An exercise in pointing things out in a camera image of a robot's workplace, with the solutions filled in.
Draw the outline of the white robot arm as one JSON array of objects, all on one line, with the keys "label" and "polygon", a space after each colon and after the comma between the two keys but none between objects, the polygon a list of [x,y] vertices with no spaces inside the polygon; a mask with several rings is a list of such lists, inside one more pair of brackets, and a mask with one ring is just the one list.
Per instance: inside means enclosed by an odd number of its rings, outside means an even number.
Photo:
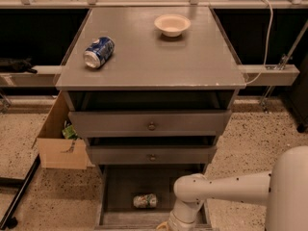
[{"label": "white robot arm", "polygon": [[208,199],[264,205],[265,231],[308,231],[308,146],[281,154],[272,170],[208,180],[202,174],[178,178],[176,201],[165,231],[194,231],[196,215]]}]

